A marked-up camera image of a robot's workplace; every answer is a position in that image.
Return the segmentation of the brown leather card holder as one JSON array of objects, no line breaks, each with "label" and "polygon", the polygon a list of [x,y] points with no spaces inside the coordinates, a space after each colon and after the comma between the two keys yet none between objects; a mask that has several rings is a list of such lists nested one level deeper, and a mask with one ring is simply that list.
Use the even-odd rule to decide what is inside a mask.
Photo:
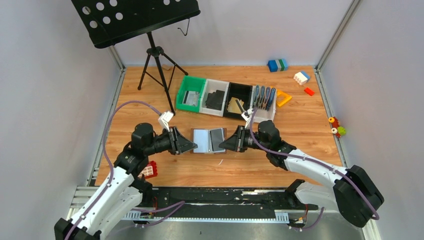
[{"label": "brown leather card holder", "polygon": [[192,149],[192,154],[225,154],[226,149],[219,147],[227,136],[227,129],[223,127],[214,129],[193,128],[191,141],[197,145]]}]

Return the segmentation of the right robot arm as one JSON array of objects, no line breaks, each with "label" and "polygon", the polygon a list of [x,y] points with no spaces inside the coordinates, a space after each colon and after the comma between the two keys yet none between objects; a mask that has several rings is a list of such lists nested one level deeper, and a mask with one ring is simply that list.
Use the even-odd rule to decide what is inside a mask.
[{"label": "right robot arm", "polygon": [[385,199],[367,172],[358,165],[349,168],[314,158],[282,140],[273,121],[262,121],[256,132],[239,125],[220,148],[243,153],[247,149],[263,150],[269,162],[289,172],[299,173],[318,184],[296,180],[285,195],[292,209],[312,204],[338,211],[352,225],[362,228],[369,220],[379,220],[377,210]]}]

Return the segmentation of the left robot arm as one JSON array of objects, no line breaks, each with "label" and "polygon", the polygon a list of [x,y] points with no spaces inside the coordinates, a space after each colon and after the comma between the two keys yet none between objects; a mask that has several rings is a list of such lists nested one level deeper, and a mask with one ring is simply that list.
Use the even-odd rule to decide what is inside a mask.
[{"label": "left robot arm", "polygon": [[153,185],[139,176],[147,167],[149,156],[162,152],[180,155],[197,147],[175,126],[157,135],[151,124],[138,124],[93,196],[69,220],[60,218],[54,225],[55,239],[104,240],[133,208],[152,203]]}]

